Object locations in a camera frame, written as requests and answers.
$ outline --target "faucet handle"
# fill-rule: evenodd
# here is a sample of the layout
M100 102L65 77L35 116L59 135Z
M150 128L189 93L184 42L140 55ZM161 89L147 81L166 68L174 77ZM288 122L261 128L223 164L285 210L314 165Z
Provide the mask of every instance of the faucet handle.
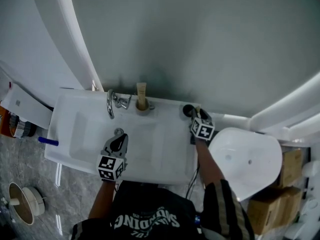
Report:
M117 108L123 107L125 110L127 110L130 105L131 97L132 97L132 95L130 95L128 99L118 98L116 107Z

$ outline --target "sink drain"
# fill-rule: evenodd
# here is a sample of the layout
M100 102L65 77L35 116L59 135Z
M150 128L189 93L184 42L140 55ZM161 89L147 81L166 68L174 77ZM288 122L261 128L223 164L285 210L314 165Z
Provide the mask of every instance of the sink drain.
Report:
M122 130L121 128L117 128L114 130L114 135L121 135L124 134L124 130Z

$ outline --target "t-shirt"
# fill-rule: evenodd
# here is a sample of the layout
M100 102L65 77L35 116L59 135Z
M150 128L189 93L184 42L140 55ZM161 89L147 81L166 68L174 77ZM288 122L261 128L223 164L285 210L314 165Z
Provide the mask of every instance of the t-shirt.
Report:
M86 239L255 239L248 217L226 180L205 189L201 232L193 203L156 186L122 183L108 219L73 227L72 240Z

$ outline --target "blue pen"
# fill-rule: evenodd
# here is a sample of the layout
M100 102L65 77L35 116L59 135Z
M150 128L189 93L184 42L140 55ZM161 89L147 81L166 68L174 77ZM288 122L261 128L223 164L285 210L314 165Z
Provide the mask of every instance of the blue pen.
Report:
M53 146L58 146L59 145L59 141L53 140L53 139L49 139L49 138L44 138L44 137L39 137L38 141L41 142L41 143L45 143L45 144L49 144L49 145L53 145Z

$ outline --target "floor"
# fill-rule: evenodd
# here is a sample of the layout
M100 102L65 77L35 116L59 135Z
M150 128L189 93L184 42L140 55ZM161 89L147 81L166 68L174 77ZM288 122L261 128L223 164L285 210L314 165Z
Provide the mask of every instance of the floor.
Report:
M46 137L47 131L38 128L33 137L23 139L0 135L0 197L9 200L8 187L11 182L22 187L36 187L44 197L45 213L28 226L20 221L12 208L8 210L1 205L0 223L9 222L21 240L67 240L73 225L88 218L102 182L98 176L63 165L58 180L57 163L44 158L45 145L38 142L39 136ZM303 185L303 180L296 183L301 188ZM162 187L183 197L188 190L188 185ZM198 212L203 210L203 197L203 185L198 178L190 198ZM246 209L248 201L241 204ZM280 240L285 230L286 227L273 230L261 239Z

